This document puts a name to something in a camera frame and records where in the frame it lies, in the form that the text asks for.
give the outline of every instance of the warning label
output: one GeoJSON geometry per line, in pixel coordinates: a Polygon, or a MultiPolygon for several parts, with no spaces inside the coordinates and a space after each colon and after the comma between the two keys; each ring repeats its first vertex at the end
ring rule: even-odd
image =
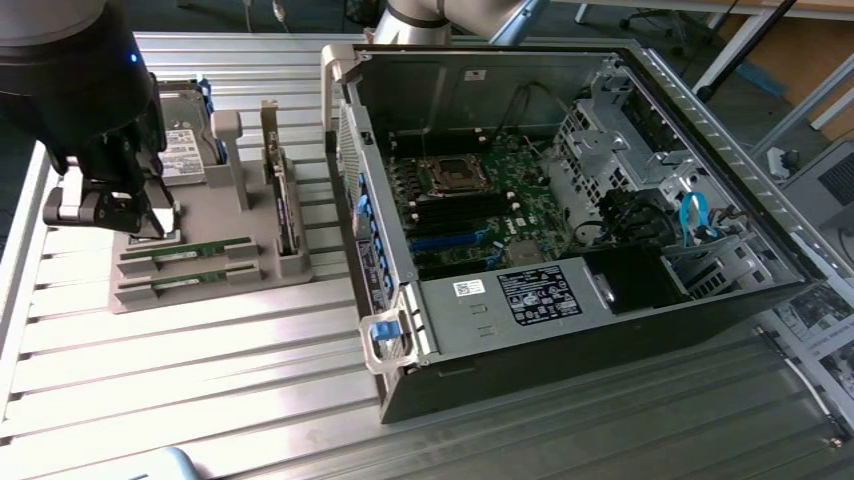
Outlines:
{"type": "Polygon", "coordinates": [[[497,281],[519,325],[548,322],[581,313],[559,266],[499,275],[497,281]]]}
{"type": "Polygon", "coordinates": [[[200,175],[203,172],[201,154],[192,130],[168,130],[165,143],[165,151],[160,154],[162,176],[200,175]]]}

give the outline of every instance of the aluminum profile table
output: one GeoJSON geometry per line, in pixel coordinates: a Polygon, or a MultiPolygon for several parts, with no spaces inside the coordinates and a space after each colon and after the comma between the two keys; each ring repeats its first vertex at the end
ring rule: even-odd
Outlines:
{"type": "Polygon", "coordinates": [[[217,478],[851,478],[854,449],[824,446],[811,397],[750,325],[690,350],[379,424],[319,111],[319,50],[357,41],[138,35],[160,78],[203,74],[216,108],[243,112],[247,159],[260,160],[260,101],[279,101],[309,284],[110,315],[112,234],[41,224],[56,177],[36,149],[0,270],[0,477],[116,478],[120,465],[174,445],[217,478]]]}

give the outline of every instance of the cpu socket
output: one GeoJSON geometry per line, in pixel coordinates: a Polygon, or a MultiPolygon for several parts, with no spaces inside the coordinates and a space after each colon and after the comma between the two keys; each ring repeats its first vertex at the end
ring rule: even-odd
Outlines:
{"type": "Polygon", "coordinates": [[[473,155],[447,155],[427,159],[432,189],[429,195],[449,197],[481,192],[488,187],[485,173],[473,155]]]}

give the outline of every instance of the side panel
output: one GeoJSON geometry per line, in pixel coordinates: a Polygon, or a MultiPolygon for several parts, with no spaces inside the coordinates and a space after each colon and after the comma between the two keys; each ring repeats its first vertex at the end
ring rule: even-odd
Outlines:
{"type": "Polygon", "coordinates": [[[383,423],[696,345],[790,298],[800,288],[800,285],[774,288],[762,295],[690,307],[412,369],[396,376],[396,382],[388,386],[383,423]]]}

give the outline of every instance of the ram module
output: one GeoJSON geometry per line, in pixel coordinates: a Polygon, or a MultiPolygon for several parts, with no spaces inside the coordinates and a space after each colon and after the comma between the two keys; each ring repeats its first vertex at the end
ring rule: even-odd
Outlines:
{"type": "Polygon", "coordinates": [[[176,260],[215,257],[225,253],[225,247],[251,242],[252,239],[249,237],[239,237],[229,238],[227,240],[217,240],[215,242],[174,245],[173,247],[152,248],[150,250],[126,252],[118,256],[118,259],[125,261],[150,258],[156,263],[162,263],[176,260]]]}
{"type": "Polygon", "coordinates": [[[211,270],[207,272],[177,275],[169,278],[158,278],[156,280],[128,281],[118,285],[118,290],[126,290],[129,288],[138,287],[150,287],[152,290],[160,292],[172,288],[185,287],[188,285],[221,282],[228,279],[229,273],[252,270],[253,268],[256,268],[255,265],[249,263],[225,267],[217,270],[211,270]]]}

